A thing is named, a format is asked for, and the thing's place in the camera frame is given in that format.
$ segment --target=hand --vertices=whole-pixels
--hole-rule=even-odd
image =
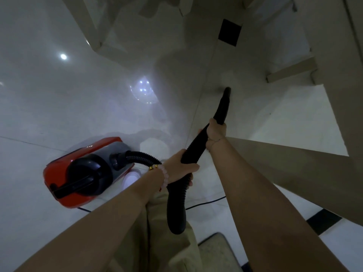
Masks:
[[[185,149],[180,150],[164,162],[163,166],[169,175],[169,183],[175,182],[185,175],[199,170],[199,165],[197,163],[183,164],[180,162],[185,151]],[[190,179],[189,186],[193,185],[192,180],[193,176]]]
[[[209,119],[209,126],[206,129],[206,134],[208,135],[208,140],[206,142],[206,149],[209,151],[211,146],[219,141],[220,139],[226,136],[227,125],[224,123],[223,125],[219,125],[217,121],[213,118]]]

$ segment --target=black cable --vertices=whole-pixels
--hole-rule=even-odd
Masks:
[[[197,207],[197,206],[200,206],[200,205],[205,205],[205,204],[208,204],[208,203],[213,203],[213,202],[216,202],[216,201],[220,201],[221,199],[224,199],[225,197],[226,196],[223,196],[223,197],[221,197],[219,199],[216,199],[215,201],[208,201],[208,202],[200,203],[200,204],[194,205],[192,207],[188,207],[185,210],[189,210],[189,209],[192,209],[192,208]]]
[[[91,211],[90,211],[90,210],[87,210],[87,209],[84,209],[84,208],[81,208],[81,207],[78,207],[77,209],[82,210],[82,211],[86,211],[86,212],[88,212],[88,213],[91,213]]]
[[[226,196],[223,196],[223,197],[221,197],[219,199],[216,199],[215,201],[208,201],[208,202],[200,203],[200,204],[197,204],[197,205],[193,205],[192,207],[188,207],[185,210],[189,210],[189,209],[192,209],[192,208],[200,206],[200,205],[205,205],[205,204],[208,204],[208,203],[213,203],[213,202],[216,202],[216,201],[220,201],[221,199],[224,199],[225,197]],[[87,210],[87,209],[84,209],[84,208],[81,208],[81,207],[78,207],[77,209],[82,210],[82,211],[86,211],[88,213],[91,213],[90,210]]]

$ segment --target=pink beaded bracelet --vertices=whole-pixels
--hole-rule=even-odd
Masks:
[[[149,170],[152,170],[152,169],[160,169],[164,174],[164,183],[159,190],[159,192],[160,192],[162,189],[164,189],[166,186],[168,186],[168,183],[169,183],[168,172],[166,171],[165,167],[162,164],[154,164],[154,165],[150,166]]]

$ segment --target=person's right hand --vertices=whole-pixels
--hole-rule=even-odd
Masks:
[[[209,151],[214,143],[224,138],[226,136],[226,131],[227,125],[225,123],[223,125],[219,125],[215,119],[209,119],[209,126],[206,129],[206,133],[208,135],[206,149]]]

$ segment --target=gray rug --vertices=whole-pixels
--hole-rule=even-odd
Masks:
[[[200,257],[205,272],[241,272],[242,268],[221,233],[215,233],[199,244]]]

